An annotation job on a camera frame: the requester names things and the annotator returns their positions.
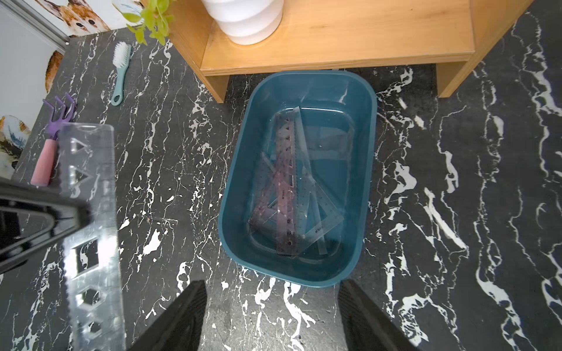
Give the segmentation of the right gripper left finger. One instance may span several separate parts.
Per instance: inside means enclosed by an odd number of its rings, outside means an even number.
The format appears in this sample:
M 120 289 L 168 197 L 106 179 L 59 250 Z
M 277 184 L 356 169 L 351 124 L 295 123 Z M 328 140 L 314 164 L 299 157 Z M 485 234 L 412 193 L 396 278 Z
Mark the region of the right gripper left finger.
M 194 281 L 130 347 L 131 350 L 197 350 L 200 345 L 207 292 Z

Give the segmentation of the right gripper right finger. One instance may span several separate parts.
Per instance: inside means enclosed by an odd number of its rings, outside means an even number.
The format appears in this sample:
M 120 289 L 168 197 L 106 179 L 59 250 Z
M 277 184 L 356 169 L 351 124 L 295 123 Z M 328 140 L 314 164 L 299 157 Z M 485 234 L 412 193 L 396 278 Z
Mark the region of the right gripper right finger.
M 353 280 L 341 282 L 337 304 L 349 350 L 416 349 Z

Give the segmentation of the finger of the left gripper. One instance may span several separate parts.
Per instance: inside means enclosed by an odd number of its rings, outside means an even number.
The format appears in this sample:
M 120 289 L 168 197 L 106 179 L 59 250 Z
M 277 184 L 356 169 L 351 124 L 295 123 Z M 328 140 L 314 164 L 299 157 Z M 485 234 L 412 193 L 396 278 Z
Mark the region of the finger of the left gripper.
M 64 219 L 25 236 L 1 237 L 1 274 L 25 264 L 31 256 L 88 226 L 88 220 Z
M 1 211 L 43 216 L 54 223 L 70 220 L 78 228 L 90 224 L 90 206 L 80 199 L 1 179 Z

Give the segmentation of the clear straight stencil ruler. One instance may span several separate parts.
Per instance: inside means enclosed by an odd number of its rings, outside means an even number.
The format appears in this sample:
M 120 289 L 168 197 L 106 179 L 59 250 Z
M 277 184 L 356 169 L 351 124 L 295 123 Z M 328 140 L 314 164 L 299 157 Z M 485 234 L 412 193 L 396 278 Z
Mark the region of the clear straight stencil ruler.
M 116 227 L 114 128 L 64 124 L 59 133 L 63 195 L 89 207 L 90 222 L 62 244 L 74 350 L 125 350 Z

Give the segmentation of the smoky large triangle ruler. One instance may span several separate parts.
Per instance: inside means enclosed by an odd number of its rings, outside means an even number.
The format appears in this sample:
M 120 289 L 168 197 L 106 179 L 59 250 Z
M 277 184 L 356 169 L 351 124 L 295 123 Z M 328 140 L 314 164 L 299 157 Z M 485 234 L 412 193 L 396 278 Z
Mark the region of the smoky large triangle ruler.
M 276 240 L 277 228 L 277 172 L 276 162 L 260 153 L 253 176 L 253 205 L 247 221 L 249 234 L 261 232 Z

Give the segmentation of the teal plastic storage box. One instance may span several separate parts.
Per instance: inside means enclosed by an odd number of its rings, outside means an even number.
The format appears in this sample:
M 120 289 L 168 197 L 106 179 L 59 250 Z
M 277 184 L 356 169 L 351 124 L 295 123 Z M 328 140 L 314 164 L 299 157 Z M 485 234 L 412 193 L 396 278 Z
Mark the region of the teal plastic storage box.
M 355 269 L 370 199 L 377 107 L 373 87 L 348 71 L 277 73 L 256 86 L 219 215 L 222 246 L 236 263 L 315 288 L 335 285 Z M 301 114 L 313 177 L 342 217 L 326 234 L 326 254 L 312 245 L 295 257 L 282 256 L 272 235 L 250 227 L 252 210 L 269 181 L 264 165 L 275 160 L 277 117 L 294 108 Z

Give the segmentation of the clear plain straight ruler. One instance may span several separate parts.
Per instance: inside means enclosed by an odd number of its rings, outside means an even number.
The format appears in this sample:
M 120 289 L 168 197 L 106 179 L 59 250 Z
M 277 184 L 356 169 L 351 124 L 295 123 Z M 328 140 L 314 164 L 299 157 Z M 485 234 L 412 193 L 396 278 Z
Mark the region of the clear plain straight ruler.
M 297 172 L 297 233 L 300 238 L 308 238 L 309 212 L 312 212 L 313 226 L 320 220 L 320 209 L 316 196 L 316 182 L 312 176 L 308 147 L 304 136 L 304 125 L 302 123 L 300 107 L 293 109 L 297 160 L 301 162 L 301 168 Z

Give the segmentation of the clear triangle set square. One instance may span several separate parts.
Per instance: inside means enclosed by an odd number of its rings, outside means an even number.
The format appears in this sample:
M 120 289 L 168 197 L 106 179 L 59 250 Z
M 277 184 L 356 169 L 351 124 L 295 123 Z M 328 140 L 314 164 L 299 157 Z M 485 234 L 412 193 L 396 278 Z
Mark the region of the clear triangle set square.
M 298 238 L 297 253 L 304 253 L 309 247 L 317 241 L 323 241 L 326 234 L 335 229 L 343 221 L 343 216 L 340 210 L 332 203 L 330 197 L 324 191 L 323 187 L 316 182 L 316 196 L 318 206 L 320 209 L 320 222 L 313 226 L 312 212 L 309 212 L 308 219 L 308 238 Z

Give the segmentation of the pink straight stencil ruler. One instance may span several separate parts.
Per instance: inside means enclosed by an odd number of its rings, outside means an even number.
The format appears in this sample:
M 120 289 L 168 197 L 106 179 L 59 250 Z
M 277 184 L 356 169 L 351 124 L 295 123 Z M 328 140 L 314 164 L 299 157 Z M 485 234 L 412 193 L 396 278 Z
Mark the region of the pink straight stencil ruler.
M 294 256 L 298 238 L 295 225 L 296 142 L 294 117 L 280 116 L 276 132 L 277 228 L 276 250 L 284 256 Z

